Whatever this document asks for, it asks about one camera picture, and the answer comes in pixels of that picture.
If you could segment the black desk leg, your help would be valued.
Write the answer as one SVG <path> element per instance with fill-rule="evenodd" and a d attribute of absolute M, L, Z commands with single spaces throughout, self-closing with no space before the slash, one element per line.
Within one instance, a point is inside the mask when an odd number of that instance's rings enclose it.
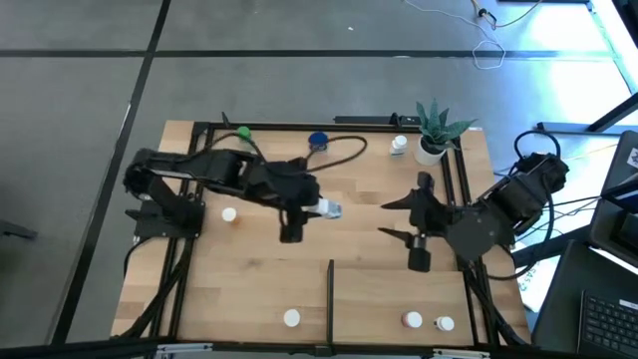
<path fill-rule="evenodd" d="M 638 125 L 619 125 L 620 121 L 634 113 L 638 113 L 638 93 L 633 94 L 591 124 L 539 122 L 535 128 L 560 135 L 620 136 L 627 131 L 638 133 Z"/>

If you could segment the silver aluminium bracket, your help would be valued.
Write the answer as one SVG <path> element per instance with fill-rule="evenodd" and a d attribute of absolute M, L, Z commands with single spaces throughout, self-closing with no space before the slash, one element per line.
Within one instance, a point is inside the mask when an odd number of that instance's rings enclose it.
<path fill-rule="evenodd" d="M 209 352 L 212 343 L 172 343 L 158 346 L 154 359 L 174 359 L 177 354 Z"/>
<path fill-rule="evenodd" d="M 431 354 L 423 356 L 422 359 L 491 359 L 491 357 L 488 352 L 482 351 L 435 348 Z"/>

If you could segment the green plant in white pot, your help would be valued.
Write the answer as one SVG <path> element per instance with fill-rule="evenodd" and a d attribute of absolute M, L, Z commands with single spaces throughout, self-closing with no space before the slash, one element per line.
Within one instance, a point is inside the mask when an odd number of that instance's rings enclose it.
<path fill-rule="evenodd" d="M 420 119 L 421 133 L 415 160 L 425 166 L 433 166 L 449 149 L 457 150 L 456 140 L 466 132 L 477 119 L 448 123 L 450 109 L 439 111 L 438 102 L 433 99 L 426 111 L 421 102 L 416 102 L 416 111 Z"/>

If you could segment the black floor object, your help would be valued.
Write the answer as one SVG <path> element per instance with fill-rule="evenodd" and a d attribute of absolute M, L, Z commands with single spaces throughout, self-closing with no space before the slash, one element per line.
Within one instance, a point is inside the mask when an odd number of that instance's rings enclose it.
<path fill-rule="evenodd" d="M 25 226 L 0 219 L 0 236 L 17 236 L 25 239 L 34 239 L 38 232 Z"/>

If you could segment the black bar behind table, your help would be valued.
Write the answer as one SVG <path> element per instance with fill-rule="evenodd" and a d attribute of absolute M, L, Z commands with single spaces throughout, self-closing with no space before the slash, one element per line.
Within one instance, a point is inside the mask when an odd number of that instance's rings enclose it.
<path fill-rule="evenodd" d="M 421 120 L 417 116 L 401 116 L 402 126 L 417 126 Z M 335 124 L 346 125 L 390 125 L 390 116 L 336 116 L 333 119 Z"/>

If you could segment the dark grey desk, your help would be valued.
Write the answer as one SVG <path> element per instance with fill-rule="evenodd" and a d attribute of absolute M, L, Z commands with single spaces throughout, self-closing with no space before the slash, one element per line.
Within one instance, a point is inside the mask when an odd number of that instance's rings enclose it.
<path fill-rule="evenodd" d="M 583 291 L 638 301 L 638 274 L 572 242 L 561 255 L 532 331 L 532 341 L 545 351 L 604 359 L 577 353 Z"/>

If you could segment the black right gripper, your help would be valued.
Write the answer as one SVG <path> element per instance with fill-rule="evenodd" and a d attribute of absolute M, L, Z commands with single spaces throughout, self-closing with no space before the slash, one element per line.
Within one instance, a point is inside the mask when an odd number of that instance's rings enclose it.
<path fill-rule="evenodd" d="M 426 172 L 419 172 L 417 187 L 397 200 L 381 205 L 383 209 L 408 209 L 409 223 L 417 229 L 416 233 L 379 227 L 379 230 L 399 239 L 408 248 L 408 268 L 418 272 L 431 269 L 431 254 L 427 251 L 427 239 L 430 236 L 444 236 L 447 229 L 447 207 L 435 197 L 435 180 Z"/>

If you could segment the black table frame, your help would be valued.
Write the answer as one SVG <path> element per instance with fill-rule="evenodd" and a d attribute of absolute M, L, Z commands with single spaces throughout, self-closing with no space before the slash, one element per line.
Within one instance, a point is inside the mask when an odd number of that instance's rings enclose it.
<path fill-rule="evenodd" d="M 483 134 L 463 135 L 458 152 L 421 166 L 413 152 L 390 155 L 395 129 L 383 125 L 330 125 L 325 152 L 309 150 L 316 124 L 254 124 L 242 141 L 222 123 L 168 122 L 158 152 L 196 154 L 238 150 L 268 162 L 304 158 L 320 195 L 341 204 L 338 219 L 311 218 L 303 240 L 279 240 L 278 210 L 218 194 L 187 179 L 164 182 L 180 196 L 205 203 L 195 236 L 136 235 L 112 334 L 118 340 L 161 344 L 212 343 L 212 350 L 336 354 L 421 355 L 435 348 L 488 352 L 530 340 L 514 264 L 500 245 L 464 261 L 441 237 L 427 239 L 428 272 L 408 268 L 409 250 L 386 227 L 416 233 L 407 209 L 381 205 L 417 187 L 419 172 L 435 180 L 445 205 L 467 206 L 492 184 Z M 239 223 L 221 218 L 235 207 Z M 326 342 L 326 272 L 335 260 L 334 341 Z M 283 314 L 297 309 L 301 321 L 287 327 Z M 423 325 L 403 326 L 418 311 Z M 450 316 L 455 329 L 434 320 Z"/>

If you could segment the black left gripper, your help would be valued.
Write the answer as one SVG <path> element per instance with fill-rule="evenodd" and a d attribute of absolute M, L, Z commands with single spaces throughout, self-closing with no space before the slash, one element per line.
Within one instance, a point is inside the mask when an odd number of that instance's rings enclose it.
<path fill-rule="evenodd" d="M 247 200 L 280 209 L 279 240 L 282 243 L 303 240 L 305 212 L 298 208 L 316 205 L 320 197 L 320 185 L 316 177 L 307 172 L 304 158 L 256 165 L 246 180 Z M 291 232 L 285 211 L 289 209 L 293 209 Z"/>

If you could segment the black laptop keyboard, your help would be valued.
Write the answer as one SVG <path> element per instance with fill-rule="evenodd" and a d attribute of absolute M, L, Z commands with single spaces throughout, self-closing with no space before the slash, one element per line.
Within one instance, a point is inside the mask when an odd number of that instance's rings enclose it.
<path fill-rule="evenodd" d="M 638 301 L 583 291 L 577 353 L 604 359 L 638 359 Z"/>

